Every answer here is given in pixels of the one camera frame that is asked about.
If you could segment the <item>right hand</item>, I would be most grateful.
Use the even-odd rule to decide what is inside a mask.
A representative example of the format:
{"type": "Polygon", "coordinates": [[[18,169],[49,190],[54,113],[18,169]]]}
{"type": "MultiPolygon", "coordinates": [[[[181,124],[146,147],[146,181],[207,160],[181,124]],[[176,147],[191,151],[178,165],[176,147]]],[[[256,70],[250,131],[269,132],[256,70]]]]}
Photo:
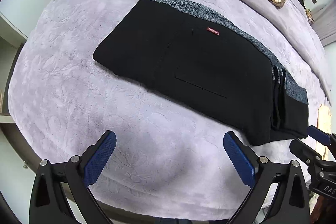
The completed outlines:
{"type": "Polygon", "coordinates": [[[336,224],[335,199],[320,195],[310,215],[310,223],[336,224]]]}

